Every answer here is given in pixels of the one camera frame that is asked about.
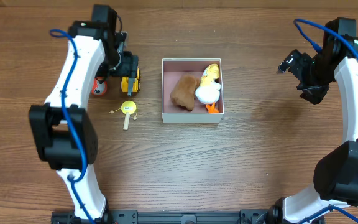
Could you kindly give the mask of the white box pink interior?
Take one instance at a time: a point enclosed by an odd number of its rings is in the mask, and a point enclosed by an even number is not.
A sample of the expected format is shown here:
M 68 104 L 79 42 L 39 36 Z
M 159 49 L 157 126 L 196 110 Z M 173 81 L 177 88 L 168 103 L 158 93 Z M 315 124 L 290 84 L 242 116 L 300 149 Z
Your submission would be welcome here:
M 164 123 L 219 123 L 224 115 L 223 89 L 220 89 L 220 97 L 216 103 L 217 114 L 209 114 L 204 104 L 195 101 L 193 111 L 175 106 L 170 94 L 177 81 L 186 74 L 192 74 L 201 78 L 209 65 L 218 66 L 219 77 L 217 83 L 223 84 L 221 60 L 219 58 L 164 58 L 162 60 L 162 84 L 161 84 L 161 113 Z

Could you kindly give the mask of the brown plush toy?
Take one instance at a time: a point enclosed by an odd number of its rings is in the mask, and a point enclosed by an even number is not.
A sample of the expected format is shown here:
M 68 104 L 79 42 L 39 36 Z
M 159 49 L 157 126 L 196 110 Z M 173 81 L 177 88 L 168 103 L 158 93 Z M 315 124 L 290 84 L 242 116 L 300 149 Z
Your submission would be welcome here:
M 193 111 L 195 107 L 195 91 L 200 85 L 200 80 L 192 74 L 183 75 L 173 88 L 170 99 L 175 106 Z

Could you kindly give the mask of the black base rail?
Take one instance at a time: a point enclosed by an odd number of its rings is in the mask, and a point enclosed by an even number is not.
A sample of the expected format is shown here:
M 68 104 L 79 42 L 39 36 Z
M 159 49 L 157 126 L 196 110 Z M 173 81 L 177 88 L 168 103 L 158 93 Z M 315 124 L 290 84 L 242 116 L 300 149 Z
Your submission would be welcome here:
M 95 223 L 116 224 L 247 224 L 247 223 L 324 223 L 322 217 L 311 218 L 312 213 L 301 210 L 293 214 L 279 211 L 278 207 L 270 210 L 240 210 L 238 212 L 138 212 L 137 210 L 111 210 Z

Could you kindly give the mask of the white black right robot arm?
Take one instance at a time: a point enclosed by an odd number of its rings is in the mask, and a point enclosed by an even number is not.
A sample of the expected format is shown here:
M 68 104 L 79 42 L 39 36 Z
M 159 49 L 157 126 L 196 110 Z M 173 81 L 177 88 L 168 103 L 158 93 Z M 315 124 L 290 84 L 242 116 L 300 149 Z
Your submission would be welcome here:
M 299 79 L 301 97 L 318 104 L 331 82 L 339 86 L 342 143 L 316 165 L 313 182 L 299 193 L 281 198 L 265 214 L 266 223 L 322 223 L 333 210 L 358 206 L 358 38 L 324 36 L 314 57 L 293 50 L 278 67 Z

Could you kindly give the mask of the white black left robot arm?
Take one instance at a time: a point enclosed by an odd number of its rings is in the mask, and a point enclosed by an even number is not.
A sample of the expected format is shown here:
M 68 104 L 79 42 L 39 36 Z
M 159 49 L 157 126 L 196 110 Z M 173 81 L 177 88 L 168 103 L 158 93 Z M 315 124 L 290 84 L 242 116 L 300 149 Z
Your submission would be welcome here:
M 30 107 L 29 122 L 40 160 L 64 181 L 75 206 L 72 212 L 52 213 L 52 223 L 114 223 L 96 178 L 98 137 L 87 107 L 109 77 L 119 77 L 128 96 L 140 90 L 139 58 L 124 49 L 127 32 L 116 24 L 75 21 L 67 32 L 49 32 L 68 40 L 67 57 L 51 94 Z

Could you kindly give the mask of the white orange plush duck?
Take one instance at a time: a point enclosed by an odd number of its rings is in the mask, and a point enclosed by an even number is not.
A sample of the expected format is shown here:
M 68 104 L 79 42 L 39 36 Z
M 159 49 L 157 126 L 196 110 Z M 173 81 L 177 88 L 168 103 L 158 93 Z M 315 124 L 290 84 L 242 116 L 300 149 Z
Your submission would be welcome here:
M 221 84 L 216 80 L 219 78 L 219 66 L 214 63 L 206 67 L 200 84 L 195 91 L 195 95 L 199 102 L 206 106 L 209 114 L 218 114 L 219 110 L 216 106 L 220 98 Z

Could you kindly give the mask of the yellow wooden rattle drum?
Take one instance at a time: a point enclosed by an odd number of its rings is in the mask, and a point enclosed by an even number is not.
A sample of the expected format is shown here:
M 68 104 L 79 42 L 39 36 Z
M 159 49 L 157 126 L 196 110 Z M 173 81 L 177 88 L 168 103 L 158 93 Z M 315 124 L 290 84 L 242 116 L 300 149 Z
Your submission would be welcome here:
M 134 101 L 128 100 L 123 102 L 123 104 L 119 109 L 111 110 L 109 113 L 114 114 L 117 111 L 121 111 L 125 115 L 123 130 L 127 131 L 129 129 L 129 120 L 131 116 L 134 115 L 132 118 L 134 121 L 137 119 L 137 114 L 138 114 L 137 105 Z

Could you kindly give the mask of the yellow grey toy truck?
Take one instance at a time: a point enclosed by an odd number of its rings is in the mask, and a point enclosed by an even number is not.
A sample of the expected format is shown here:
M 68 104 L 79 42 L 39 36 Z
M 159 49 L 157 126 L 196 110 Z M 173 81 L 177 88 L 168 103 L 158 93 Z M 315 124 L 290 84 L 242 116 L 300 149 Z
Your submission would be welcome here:
M 136 77 L 122 77 L 121 78 L 121 91 L 126 93 L 128 96 L 131 96 L 134 93 L 138 93 L 140 90 L 140 79 L 141 72 L 139 67 L 137 67 Z

